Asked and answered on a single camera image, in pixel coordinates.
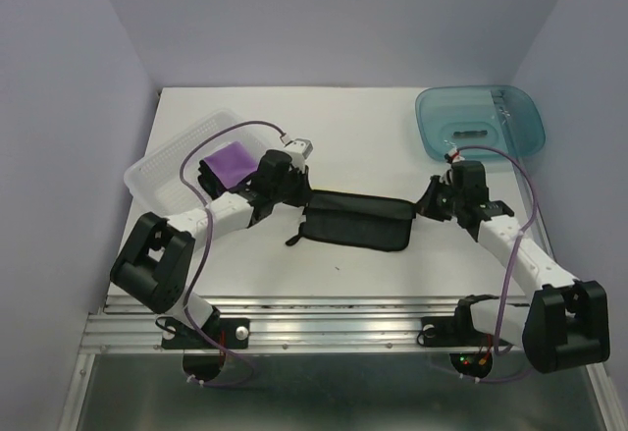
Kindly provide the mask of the purple microfiber towel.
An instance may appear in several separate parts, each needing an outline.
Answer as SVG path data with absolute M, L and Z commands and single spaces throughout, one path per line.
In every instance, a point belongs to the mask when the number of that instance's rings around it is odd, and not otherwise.
M 214 199 L 245 181 L 257 167 L 258 161 L 234 141 L 199 161 L 197 180 Z

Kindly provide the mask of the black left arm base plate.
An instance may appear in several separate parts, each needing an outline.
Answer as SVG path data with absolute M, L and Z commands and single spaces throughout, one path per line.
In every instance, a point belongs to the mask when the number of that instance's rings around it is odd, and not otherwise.
M 164 350 L 212 349 L 194 329 L 172 317 L 158 316 L 155 326 L 162 332 L 161 348 Z M 248 348 L 250 320 L 245 317 L 227 317 L 202 327 L 214 342 L 230 350 Z

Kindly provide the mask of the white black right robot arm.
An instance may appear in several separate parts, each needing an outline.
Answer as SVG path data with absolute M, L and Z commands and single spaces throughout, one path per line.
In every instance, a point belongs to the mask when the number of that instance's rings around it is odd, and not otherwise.
M 607 295 L 596 281 L 581 281 L 529 238 L 513 210 L 491 200 L 484 165 L 449 157 L 417 204 L 419 215 L 455 220 L 504 267 L 499 296 L 466 296 L 452 315 L 425 317 L 417 341 L 427 348 L 492 345 L 523 349 L 531 366 L 551 373 L 610 356 Z

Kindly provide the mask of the yellow and black towel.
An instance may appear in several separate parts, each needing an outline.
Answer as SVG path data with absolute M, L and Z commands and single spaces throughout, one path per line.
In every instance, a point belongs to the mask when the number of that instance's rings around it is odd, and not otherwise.
M 302 239 L 399 252 L 409 245 L 415 204 L 398 198 L 315 190 L 302 212 L 293 246 Z

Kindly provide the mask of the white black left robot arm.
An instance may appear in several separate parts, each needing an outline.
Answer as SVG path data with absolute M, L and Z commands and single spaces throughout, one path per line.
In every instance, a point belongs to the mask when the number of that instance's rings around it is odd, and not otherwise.
M 196 346 L 215 346 L 220 312 L 193 291 L 211 242 L 257 225 L 280 203 L 302 205 L 311 150 L 308 140 L 292 140 L 266 151 L 255 172 L 199 208 L 168 217 L 143 214 L 111 268 L 111 283 L 151 312 L 181 322 Z

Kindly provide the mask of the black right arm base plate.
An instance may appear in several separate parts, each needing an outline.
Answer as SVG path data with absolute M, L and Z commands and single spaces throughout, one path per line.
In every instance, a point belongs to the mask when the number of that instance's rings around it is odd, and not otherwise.
M 423 316 L 417 342 L 426 348 L 471 348 L 487 343 L 496 329 L 495 320 L 470 320 L 448 316 Z

